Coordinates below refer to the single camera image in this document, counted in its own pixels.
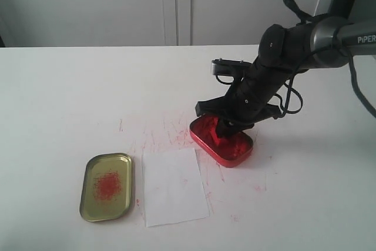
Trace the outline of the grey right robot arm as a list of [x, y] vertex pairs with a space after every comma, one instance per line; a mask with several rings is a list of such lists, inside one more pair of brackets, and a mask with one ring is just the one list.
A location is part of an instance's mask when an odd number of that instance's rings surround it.
[[375, 21], [351, 23], [331, 16], [283, 28], [274, 24], [261, 38], [254, 62], [214, 59], [214, 76], [231, 76], [226, 94], [195, 106], [197, 116], [218, 118], [216, 134], [228, 137], [268, 118], [289, 113], [293, 81], [309, 69], [350, 67], [352, 88], [367, 111], [375, 108], [361, 93], [353, 57], [375, 54]]

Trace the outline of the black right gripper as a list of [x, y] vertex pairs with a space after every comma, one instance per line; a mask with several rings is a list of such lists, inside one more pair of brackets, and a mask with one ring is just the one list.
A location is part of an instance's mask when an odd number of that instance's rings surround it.
[[268, 102], [286, 80], [286, 69], [256, 58], [244, 76], [233, 78], [224, 96], [199, 101], [195, 106], [196, 115], [218, 118], [216, 136], [221, 142], [259, 121], [280, 115], [278, 107]]

